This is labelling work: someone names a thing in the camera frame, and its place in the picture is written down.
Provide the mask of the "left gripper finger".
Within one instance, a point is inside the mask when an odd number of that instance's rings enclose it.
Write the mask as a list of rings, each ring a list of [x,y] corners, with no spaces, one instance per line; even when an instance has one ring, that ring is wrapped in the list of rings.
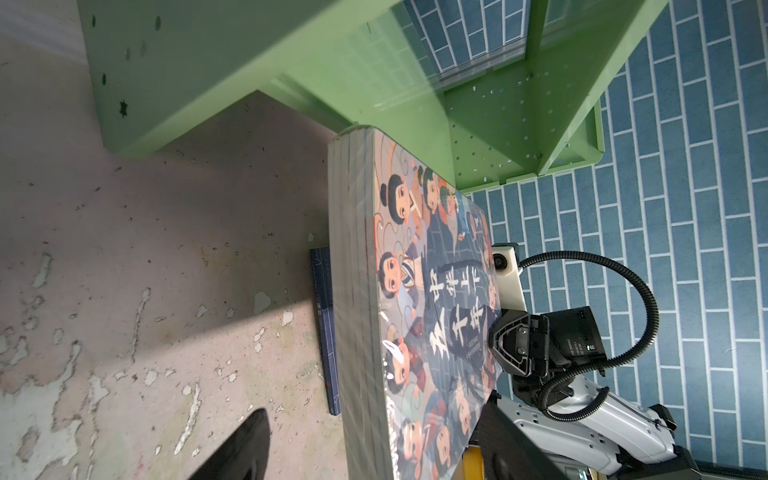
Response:
[[[254,410],[189,479],[263,480],[270,434],[268,412]]]

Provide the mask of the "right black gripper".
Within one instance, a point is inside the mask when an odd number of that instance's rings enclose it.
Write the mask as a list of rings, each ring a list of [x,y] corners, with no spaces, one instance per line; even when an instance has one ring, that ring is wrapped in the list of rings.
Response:
[[[545,314],[504,310],[489,329],[488,347],[512,377],[514,395],[528,405],[556,375],[607,359],[588,306]]]

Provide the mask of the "illustrated cartoon cover book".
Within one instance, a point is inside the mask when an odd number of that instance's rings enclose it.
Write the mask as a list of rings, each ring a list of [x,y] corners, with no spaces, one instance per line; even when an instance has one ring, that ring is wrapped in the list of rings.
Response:
[[[390,136],[329,147],[330,261],[352,479],[448,479],[499,370],[485,213]]]

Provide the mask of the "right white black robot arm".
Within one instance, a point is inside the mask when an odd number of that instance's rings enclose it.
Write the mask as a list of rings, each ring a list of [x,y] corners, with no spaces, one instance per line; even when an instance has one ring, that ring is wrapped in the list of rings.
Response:
[[[556,388],[550,413],[536,406],[544,384],[570,367],[605,359],[588,307],[541,315],[505,310],[487,345],[511,376],[514,396],[490,395],[471,443],[488,479],[764,479],[764,471],[697,462],[678,444],[661,404],[637,406],[584,375]]]

